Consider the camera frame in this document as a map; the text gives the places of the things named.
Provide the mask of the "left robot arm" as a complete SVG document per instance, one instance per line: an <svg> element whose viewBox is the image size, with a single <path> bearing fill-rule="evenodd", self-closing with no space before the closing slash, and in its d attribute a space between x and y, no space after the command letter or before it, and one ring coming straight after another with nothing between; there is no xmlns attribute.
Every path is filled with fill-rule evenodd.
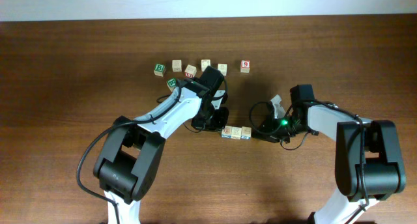
<svg viewBox="0 0 417 224"><path fill-rule="evenodd" d="M108 203L109 223L139 223L140 201L154 182L166 140L187 120L195 132L220 132L229 111L224 75L209 66L200 77L177 80L173 92L146 115L119 117L99 135L93 168Z"/></svg>

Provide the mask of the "car picture yellow block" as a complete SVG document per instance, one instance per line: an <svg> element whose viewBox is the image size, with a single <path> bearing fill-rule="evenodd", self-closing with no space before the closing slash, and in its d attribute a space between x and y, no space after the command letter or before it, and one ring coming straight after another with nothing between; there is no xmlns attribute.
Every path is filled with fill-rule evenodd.
<svg viewBox="0 0 417 224"><path fill-rule="evenodd" d="M252 129L250 127L241 127L242 131L241 131L241 139L245 139L245 140L250 140L252 137Z"/></svg>

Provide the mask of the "shell picture Q block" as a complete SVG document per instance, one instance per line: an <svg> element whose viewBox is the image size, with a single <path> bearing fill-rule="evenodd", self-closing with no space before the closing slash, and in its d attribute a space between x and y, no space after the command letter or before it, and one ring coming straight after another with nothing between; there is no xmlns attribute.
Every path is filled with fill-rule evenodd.
<svg viewBox="0 0 417 224"><path fill-rule="evenodd" d="M231 126L225 126L224 129L222 130L221 136L222 138L231 138L231 132L232 132L232 127Z"/></svg>

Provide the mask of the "letter E L block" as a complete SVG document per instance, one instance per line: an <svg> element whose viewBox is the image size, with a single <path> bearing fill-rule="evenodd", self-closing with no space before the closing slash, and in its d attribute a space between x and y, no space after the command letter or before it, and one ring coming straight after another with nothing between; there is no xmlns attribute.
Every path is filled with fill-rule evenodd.
<svg viewBox="0 0 417 224"><path fill-rule="evenodd" d="M233 126L231 128L231 138L232 139L241 139L241 137L242 137L242 128Z"/></svg>

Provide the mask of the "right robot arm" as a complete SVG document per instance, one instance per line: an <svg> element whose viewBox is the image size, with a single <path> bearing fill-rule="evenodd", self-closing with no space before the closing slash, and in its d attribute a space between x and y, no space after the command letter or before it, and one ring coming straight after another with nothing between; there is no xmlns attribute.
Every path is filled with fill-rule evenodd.
<svg viewBox="0 0 417 224"><path fill-rule="evenodd" d="M364 212L395 193L407 177L395 124L359 117L332 102L315 98L310 84L290 90L291 105L281 97L266 102L266 119L254 126L252 137L284 145L303 133L331 138L336 143L336 189L327 203L312 212L308 223L354 223Z"/></svg>

